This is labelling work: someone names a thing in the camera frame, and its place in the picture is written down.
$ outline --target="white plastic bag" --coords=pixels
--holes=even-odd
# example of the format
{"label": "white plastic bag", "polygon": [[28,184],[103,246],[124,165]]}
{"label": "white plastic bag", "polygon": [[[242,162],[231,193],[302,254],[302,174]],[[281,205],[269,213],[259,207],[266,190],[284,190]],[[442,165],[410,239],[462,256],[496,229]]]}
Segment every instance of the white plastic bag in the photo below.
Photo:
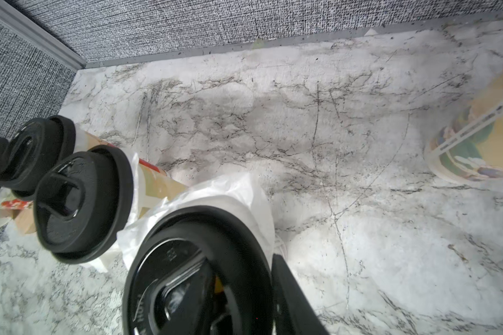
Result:
{"label": "white plastic bag", "polygon": [[250,173],[237,173],[192,186],[172,201],[166,198],[138,221],[119,231],[117,244],[123,253],[127,269],[143,239],[161,218],[176,210],[198,205],[218,207],[236,216],[253,233],[268,265],[272,266],[275,233],[267,196]]}

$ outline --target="marble-pattern floor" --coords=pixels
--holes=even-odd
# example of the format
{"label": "marble-pattern floor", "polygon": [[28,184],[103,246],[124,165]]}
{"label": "marble-pattern floor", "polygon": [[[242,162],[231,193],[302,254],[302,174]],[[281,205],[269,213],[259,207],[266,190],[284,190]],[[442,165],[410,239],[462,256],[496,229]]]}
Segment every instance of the marble-pattern floor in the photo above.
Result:
{"label": "marble-pattern floor", "polygon": [[[503,21],[79,71],[61,114],[187,185],[253,171],[335,334],[503,334],[503,182],[422,152],[503,69]],[[0,244],[0,333],[119,334],[125,269]]]}

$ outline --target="paper cup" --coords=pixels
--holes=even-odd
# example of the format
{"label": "paper cup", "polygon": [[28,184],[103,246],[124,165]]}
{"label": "paper cup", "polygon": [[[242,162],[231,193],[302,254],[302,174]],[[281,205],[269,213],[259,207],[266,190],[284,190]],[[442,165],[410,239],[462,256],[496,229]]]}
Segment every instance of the paper cup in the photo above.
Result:
{"label": "paper cup", "polygon": [[430,140],[424,157],[451,183],[503,178],[503,72]]}

